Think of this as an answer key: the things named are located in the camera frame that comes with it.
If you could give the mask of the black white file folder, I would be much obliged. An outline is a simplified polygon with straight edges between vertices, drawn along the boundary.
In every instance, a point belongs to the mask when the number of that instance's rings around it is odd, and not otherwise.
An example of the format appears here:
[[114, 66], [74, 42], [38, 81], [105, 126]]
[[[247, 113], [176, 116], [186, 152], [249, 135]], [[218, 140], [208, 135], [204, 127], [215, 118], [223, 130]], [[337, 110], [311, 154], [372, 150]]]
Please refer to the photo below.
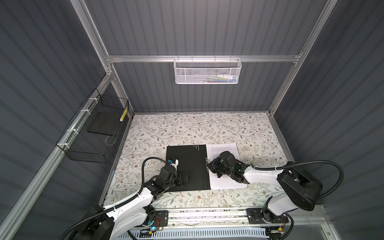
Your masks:
[[206, 145], [168, 146], [166, 159], [177, 159], [177, 172], [189, 175], [189, 185], [174, 187], [173, 192], [211, 190]]

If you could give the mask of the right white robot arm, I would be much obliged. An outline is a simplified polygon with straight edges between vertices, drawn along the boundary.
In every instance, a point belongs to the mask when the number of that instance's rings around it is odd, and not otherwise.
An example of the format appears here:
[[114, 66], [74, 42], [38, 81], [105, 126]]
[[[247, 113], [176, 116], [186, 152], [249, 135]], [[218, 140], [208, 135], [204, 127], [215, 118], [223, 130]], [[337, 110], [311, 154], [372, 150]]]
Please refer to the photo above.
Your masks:
[[279, 185], [284, 191], [270, 196], [259, 213], [269, 223], [296, 209], [312, 211], [323, 189], [320, 181], [294, 162], [271, 169], [260, 168], [245, 164], [225, 151], [207, 163], [207, 168], [217, 178], [227, 176], [238, 184]]

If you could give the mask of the printed paper sheet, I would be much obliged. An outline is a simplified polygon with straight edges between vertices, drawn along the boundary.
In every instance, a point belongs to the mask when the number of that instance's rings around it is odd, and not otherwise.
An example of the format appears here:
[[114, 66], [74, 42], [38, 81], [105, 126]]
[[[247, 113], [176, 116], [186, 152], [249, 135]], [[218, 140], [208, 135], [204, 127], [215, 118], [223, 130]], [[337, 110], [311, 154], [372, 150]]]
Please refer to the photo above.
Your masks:
[[[215, 158], [219, 157], [222, 152], [229, 151], [237, 160], [241, 160], [236, 143], [231, 144], [212, 144], [206, 145], [207, 148], [207, 164], [211, 163]], [[220, 178], [217, 174], [208, 170], [211, 190], [233, 190], [246, 189], [247, 184], [237, 183], [227, 175], [222, 175]]]

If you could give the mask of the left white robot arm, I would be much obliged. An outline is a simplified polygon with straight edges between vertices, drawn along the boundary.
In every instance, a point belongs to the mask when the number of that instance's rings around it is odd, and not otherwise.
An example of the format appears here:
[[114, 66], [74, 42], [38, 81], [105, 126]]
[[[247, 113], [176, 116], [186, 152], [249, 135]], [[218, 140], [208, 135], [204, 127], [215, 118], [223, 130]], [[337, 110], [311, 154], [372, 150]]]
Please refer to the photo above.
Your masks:
[[177, 159], [167, 160], [160, 174], [143, 183], [137, 193], [106, 207], [92, 207], [61, 239], [111, 240], [134, 227], [151, 226], [156, 212], [152, 202], [183, 182], [177, 173], [178, 163]]

